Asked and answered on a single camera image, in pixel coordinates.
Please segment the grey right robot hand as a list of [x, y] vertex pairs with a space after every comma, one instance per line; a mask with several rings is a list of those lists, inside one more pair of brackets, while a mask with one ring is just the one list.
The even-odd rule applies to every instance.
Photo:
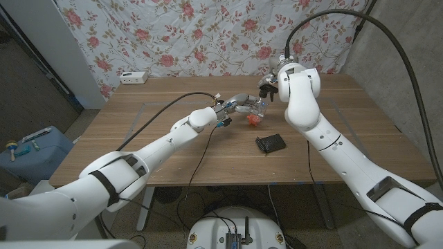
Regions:
[[259, 89], [263, 89], [264, 86], [274, 85], [277, 80], [278, 71], [282, 66], [287, 63], [298, 63], [298, 59], [294, 58], [293, 55], [289, 56], [289, 59], [286, 59], [284, 55], [280, 55], [278, 57], [270, 57], [269, 58], [269, 73], [262, 77], [262, 79], [258, 82], [257, 87]]

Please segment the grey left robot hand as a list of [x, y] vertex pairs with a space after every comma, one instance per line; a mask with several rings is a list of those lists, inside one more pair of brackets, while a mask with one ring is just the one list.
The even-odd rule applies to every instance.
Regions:
[[225, 119], [231, 113], [253, 114], [260, 118], [264, 117], [267, 104], [263, 102], [262, 98], [240, 93], [234, 95], [222, 104], [215, 107], [215, 113], [219, 120]]

